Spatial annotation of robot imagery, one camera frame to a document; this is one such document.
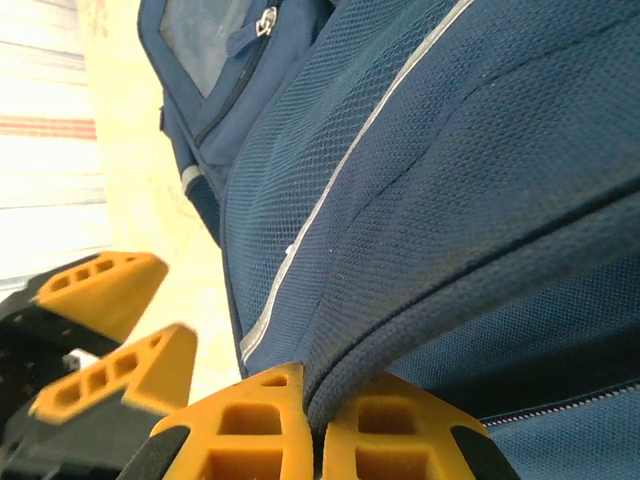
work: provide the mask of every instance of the orange hollow block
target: orange hollow block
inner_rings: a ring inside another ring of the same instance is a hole
[[[329,424],[323,480],[475,480],[454,426],[487,435],[473,417],[385,373]]]
[[[59,425],[121,391],[124,404],[171,414],[189,401],[196,348],[192,330],[171,325],[51,383],[29,414]]]
[[[168,272],[150,253],[102,252],[53,275],[36,303],[77,324],[124,342]]]
[[[302,375],[300,364],[280,365],[158,422],[152,436],[190,429],[163,480],[312,480]]]

